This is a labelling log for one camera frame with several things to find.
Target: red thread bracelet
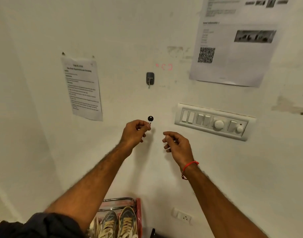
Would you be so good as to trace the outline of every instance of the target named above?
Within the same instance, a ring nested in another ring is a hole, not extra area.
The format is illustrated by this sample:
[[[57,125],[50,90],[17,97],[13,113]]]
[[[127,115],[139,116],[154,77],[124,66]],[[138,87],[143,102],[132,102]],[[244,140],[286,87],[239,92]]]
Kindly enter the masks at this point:
[[[197,165],[199,164],[198,161],[192,161],[192,162],[186,164],[185,167],[183,168],[182,173],[181,173],[181,178],[182,178],[183,180],[188,180],[187,177],[185,177],[185,176],[183,175],[183,173],[184,173],[184,170],[185,170],[190,164],[193,164],[193,163],[196,163]]]

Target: light switch panel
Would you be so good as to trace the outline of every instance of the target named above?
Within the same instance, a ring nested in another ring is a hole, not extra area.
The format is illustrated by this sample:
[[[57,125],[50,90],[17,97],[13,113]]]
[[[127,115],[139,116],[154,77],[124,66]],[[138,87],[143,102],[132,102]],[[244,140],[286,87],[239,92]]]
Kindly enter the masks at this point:
[[[216,135],[246,141],[252,132],[256,118],[178,104],[175,124]]]

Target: printed paper notice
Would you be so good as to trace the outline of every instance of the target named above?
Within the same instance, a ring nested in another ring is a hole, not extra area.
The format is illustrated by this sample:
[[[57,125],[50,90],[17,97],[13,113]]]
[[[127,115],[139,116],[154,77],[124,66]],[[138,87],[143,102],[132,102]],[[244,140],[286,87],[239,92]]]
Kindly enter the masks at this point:
[[[96,62],[67,57],[61,61],[73,114],[103,121]]]
[[[204,0],[190,79],[259,87],[292,0]]]

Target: dark sleeve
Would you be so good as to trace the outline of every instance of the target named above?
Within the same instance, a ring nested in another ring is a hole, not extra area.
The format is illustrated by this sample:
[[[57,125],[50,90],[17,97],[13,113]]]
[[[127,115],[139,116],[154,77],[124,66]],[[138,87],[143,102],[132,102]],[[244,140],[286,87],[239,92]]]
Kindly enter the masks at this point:
[[[0,238],[84,238],[78,223],[56,213],[36,213],[26,224],[0,223]]]

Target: hand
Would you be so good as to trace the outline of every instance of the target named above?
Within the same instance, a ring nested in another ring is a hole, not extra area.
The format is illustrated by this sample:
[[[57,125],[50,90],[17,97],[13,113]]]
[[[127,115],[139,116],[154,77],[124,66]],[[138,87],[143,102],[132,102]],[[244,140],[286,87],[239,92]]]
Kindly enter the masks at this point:
[[[145,132],[151,130],[150,124],[142,120],[134,120],[126,124],[124,128],[120,144],[132,150],[136,145],[142,143]]]
[[[186,164],[194,161],[189,140],[176,132],[167,131],[163,133],[166,137],[162,140],[167,144],[164,146],[167,153],[172,153],[173,159],[182,170]]]

